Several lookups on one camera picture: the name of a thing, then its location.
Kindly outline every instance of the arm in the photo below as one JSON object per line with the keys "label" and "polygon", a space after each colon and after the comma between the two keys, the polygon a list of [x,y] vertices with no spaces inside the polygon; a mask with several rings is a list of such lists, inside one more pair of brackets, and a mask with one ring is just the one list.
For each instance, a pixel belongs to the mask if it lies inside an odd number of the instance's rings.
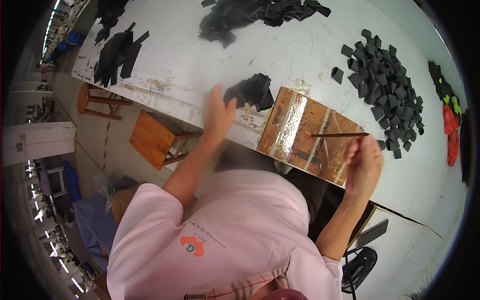
{"label": "arm", "polygon": [[315,243],[323,256],[337,261],[347,250],[350,235],[373,194],[383,156],[377,141],[366,136],[352,139],[345,162],[348,164],[345,195]]}
{"label": "arm", "polygon": [[204,96],[204,134],[197,146],[180,163],[163,186],[163,190],[177,198],[185,211],[197,188],[208,161],[220,146],[235,119],[237,100],[233,98],[225,108],[220,96],[221,85],[216,85]]}

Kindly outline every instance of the person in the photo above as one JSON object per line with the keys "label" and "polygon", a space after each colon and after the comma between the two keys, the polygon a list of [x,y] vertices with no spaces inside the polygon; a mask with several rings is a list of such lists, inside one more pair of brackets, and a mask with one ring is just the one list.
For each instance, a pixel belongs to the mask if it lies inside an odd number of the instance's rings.
{"label": "person", "polygon": [[37,67],[42,74],[45,74],[47,72],[55,72],[57,70],[57,67],[55,65],[48,63],[38,64]]}
{"label": "person", "polygon": [[345,196],[315,243],[307,237],[305,197],[268,171],[213,174],[183,221],[235,119],[236,99],[225,108],[220,89],[206,94],[197,146],[163,188],[143,184],[130,202],[108,261],[111,298],[341,299],[340,259],[380,177],[378,143],[351,139]]}

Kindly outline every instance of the logo on shirt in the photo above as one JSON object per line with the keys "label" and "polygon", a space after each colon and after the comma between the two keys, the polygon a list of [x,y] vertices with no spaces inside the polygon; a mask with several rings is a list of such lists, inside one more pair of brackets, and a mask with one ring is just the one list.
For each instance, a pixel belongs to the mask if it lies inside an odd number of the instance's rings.
{"label": "logo on shirt", "polygon": [[183,252],[186,254],[193,254],[195,257],[202,257],[204,255],[204,242],[197,241],[195,236],[181,237],[180,245],[182,245]]}

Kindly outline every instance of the red plastic bag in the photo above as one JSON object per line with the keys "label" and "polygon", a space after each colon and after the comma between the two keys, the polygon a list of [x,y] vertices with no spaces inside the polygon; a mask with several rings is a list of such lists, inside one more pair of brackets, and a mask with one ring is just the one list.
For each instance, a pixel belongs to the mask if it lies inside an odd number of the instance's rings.
{"label": "red plastic bag", "polygon": [[458,141],[458,132],[456,130],[448,135],[447,145],[447,163],[450,167],[453,167],[456,161],[456,157],[458,156],[458,148],[460,147],[460,142]]}
{"label": "red plastic bag", "polygon": [[458,128],[458,119],[455,115],[453,115],[452,109],[448,106],[448,104],[444,105],[443,108],[444,113],[444,131],[446,135],[451,134],[452,132],[456,131]]}

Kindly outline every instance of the plaid shirt collar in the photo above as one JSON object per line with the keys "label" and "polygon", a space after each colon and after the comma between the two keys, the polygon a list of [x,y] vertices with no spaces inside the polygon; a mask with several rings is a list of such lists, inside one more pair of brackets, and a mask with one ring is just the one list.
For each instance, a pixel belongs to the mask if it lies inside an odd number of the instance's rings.
{"label": "plaid shirt collar", "polygon": [[278,288],[288,288],[287,270],[290,265],[290,256],[285,266],[272,271],[264,272],[251,276],[244,280],[239,280],[218,288],[212,288],[204,292],[192,292],[185,295],[184,300],[248,300],[260,288],[272,280],[275,281]]}

